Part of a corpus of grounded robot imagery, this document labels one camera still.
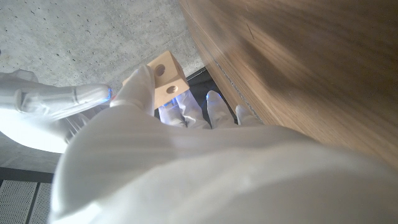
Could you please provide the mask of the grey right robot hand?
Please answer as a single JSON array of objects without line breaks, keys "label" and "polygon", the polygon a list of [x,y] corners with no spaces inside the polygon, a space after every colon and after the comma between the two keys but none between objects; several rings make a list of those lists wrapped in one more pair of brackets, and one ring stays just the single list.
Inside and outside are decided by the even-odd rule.
[{"label": "grey right robot hand", "polygon": [[27,70],[2,73],[1,132],[23,146],[63,153],[111,97],[104,84],[57,87]]}]

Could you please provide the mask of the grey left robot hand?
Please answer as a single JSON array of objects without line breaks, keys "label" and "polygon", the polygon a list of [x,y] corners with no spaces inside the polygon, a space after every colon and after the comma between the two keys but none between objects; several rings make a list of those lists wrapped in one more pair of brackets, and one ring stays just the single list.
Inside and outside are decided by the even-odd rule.
[{"label": "grey left robot hand", "polygon": [[389,165],[206,99],[210,122],[188,93],[160,121],[139,67],[60,158],[50,223],[397,222]]}]

